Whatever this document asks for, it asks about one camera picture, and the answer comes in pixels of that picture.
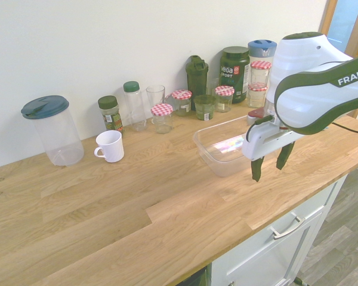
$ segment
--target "blue lid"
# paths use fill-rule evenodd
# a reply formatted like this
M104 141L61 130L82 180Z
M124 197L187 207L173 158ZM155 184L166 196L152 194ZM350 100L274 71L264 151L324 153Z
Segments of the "blue lid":
M68 106L69 102L64 97L49 95L27 103L21 113L27 119L43 119L64 111Z
M248 43L249 55L256 58L274 56L277 43L270 40L256 40Z

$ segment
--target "white wall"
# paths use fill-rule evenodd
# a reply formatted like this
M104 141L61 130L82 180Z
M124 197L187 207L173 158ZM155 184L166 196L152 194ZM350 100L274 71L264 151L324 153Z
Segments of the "white wall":
M199 55L217 77L220 51L317 31L326 0L0 0L0 166L44 152L20 110L62 95L81 139L104 131L98 98L122 85L186 88Z

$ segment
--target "metal handle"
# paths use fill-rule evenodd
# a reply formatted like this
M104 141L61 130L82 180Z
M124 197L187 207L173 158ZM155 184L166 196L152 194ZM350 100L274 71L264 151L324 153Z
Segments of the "metal handle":
M298 229L304 223L305 218L300 219L298 216L296 216L296 220L298 223L293 228L283 232L282 234L279 234L277 231L273 231L273 234L274 234L273 239L278 240L279 238L282 238L282 237L287 236L288 234L291 234L292 232L294 232L296 229Z

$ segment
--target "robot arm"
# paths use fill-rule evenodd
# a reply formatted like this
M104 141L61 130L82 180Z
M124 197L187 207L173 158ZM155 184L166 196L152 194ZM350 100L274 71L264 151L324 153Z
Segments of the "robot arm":
M358 108L358 58L351 60L320 33L285 37L274 55L264 108L267 120L251 126L242 148L256 181L265 155L282 148L281 169L297 139Z

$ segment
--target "jar with red lid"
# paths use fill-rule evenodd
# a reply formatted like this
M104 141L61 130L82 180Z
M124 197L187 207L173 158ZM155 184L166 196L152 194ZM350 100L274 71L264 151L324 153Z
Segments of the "jar with red lid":
M175 113L177 116L187 116L191 110L192 92L186 89L174 91L171 96L175 99Z
M264 106L267 86L248 85L248 106L251 108L260 108Z
M250 84L260 87L268 85L269 71L272 64L268 61L254 61L251 63Z
M222 85L215 88L217 112L228 112L232 107L234 88L232 86Z
M167 103L156 104L151 108L156 133L166 134L172 130L172 106Z

